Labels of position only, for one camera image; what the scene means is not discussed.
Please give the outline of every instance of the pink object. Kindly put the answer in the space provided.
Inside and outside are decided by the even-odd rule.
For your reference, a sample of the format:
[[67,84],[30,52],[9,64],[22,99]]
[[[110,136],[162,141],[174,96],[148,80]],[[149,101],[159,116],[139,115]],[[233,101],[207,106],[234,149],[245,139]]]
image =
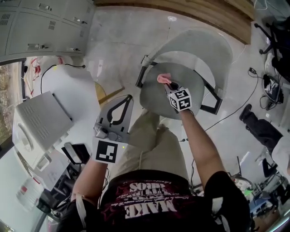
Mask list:
[[170,73],[163,73],[158,75],[157,81],[162,84],[171,84],[171,80],[169,80],[170,78],[171,78]]

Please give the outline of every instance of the gray metal cabinet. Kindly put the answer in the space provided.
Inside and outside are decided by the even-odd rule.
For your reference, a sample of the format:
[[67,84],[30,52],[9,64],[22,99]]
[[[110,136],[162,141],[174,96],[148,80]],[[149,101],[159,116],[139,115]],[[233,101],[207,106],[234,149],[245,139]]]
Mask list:
[[0,0],[0,6],[19,6],[21,0]]
[[92,5],[88,3],[87,0],[70,0],[64,19],[78,25],[84,25],[88,23],[91,11]]
[[53,52],[59,21],[36,14],[19,13],[13,29],[10,54]]
[[56,51],[64,53],[83,53],[84,28],[61,23]]
[[5,55],[7,39],[15,12],[0,12],[0,56]]
[[22,0],[22,7],[61,16],[67,0]]

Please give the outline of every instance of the tile floor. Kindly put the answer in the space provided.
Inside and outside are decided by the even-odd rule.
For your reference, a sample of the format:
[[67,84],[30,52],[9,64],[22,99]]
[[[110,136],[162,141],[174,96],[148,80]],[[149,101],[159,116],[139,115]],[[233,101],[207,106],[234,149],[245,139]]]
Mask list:
[[[180,32],[190,28],[205,27],[220,33],[232,48],[233,61],[229,78],[227,94],[217,115],[199,111],[197,120],[207,129],[220,119],[230,115],[248,99],[257,79],[248,76],[249,67],[256,69],[259,76],[264,74],[265,55],[258,50],[267,47],[266,38],[261,31],[252,26],[251,45],[244,47],[242,43],[226,33],[200,21],[161,10],[136,7],[100,7],[97,8],[89,35],[87,54],[84,58],[88,70],[95,81],[101,84],[106,93],[110,93],[121,85],[125,90],[121,95],[131,94],[134,97],[134,109],[131,125],[142,111],[139,103],[140,89],[135,87],[144,55],[158,44],[164,43]],[[161,57],[160,61],[171,60],[196,69],[207,81],[214,85],[213,76],[207,65],[193,55],[171,52]],[[262,96],[261,80],[256,91],[250,98],[253,111],[259,118],[266,118],[266,111],[260,108],[259,99]],[[212,105],[213,98],[207,95],[204,104]],[[279,123],[284,106],[277,106],[268,111],[270,117]],[[262,145],[245,129],[238,117],[242,110],[208,130],[209,136],[215,143],[225,168],[231,174],[238,172],[237,156],[242,157],[250,152],[246,166],[242,167],[243,176],[253,182],[263,179],[261,166],[255,163],[256,157],[262,151]],[[179,139],[186,138],[181,121],[175,121],[170,128]],[[181,142],[187,170],[191,175],[192,155],[188,142]],[[193,181],[200,183],[195,172]]]

